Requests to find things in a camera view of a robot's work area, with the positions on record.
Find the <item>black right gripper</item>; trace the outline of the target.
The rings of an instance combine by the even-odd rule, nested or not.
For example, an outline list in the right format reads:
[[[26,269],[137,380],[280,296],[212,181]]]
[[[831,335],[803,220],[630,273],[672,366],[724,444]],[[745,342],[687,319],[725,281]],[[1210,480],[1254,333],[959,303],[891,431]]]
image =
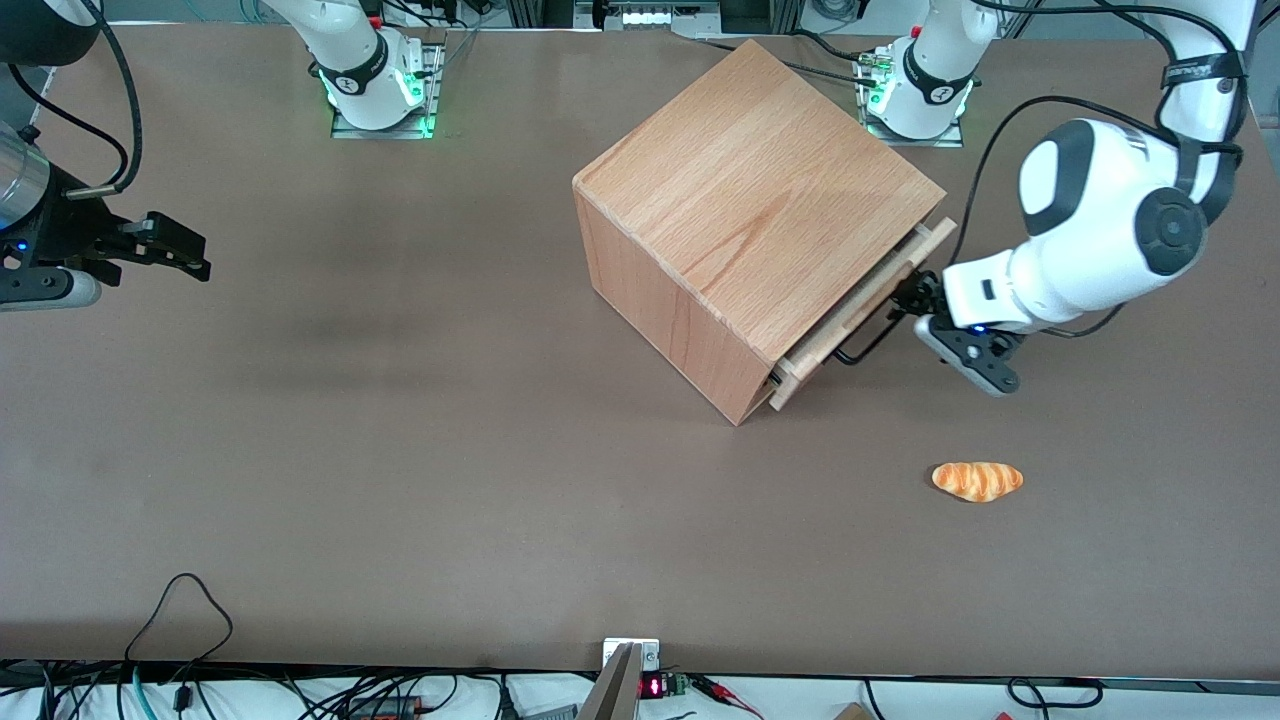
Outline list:
[[[26,167],[27,293],[118,287],[122,269],[114,261],[166,266],[210,281],[204,236],[161,211],[129,222],[101,197],[69,197],[86,188],[55,165]]]

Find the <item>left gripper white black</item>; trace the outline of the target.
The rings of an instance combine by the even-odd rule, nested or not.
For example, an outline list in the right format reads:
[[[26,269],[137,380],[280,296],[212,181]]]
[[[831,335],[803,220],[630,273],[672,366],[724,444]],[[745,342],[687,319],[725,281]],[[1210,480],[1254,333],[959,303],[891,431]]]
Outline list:
[[[940,315],[956,328],[1025,333],[1028,310],[1016,299],[1010,275],[1012,249],[946,266],[941,277],[915,269],[890,300],[891,323],[906,316]]]

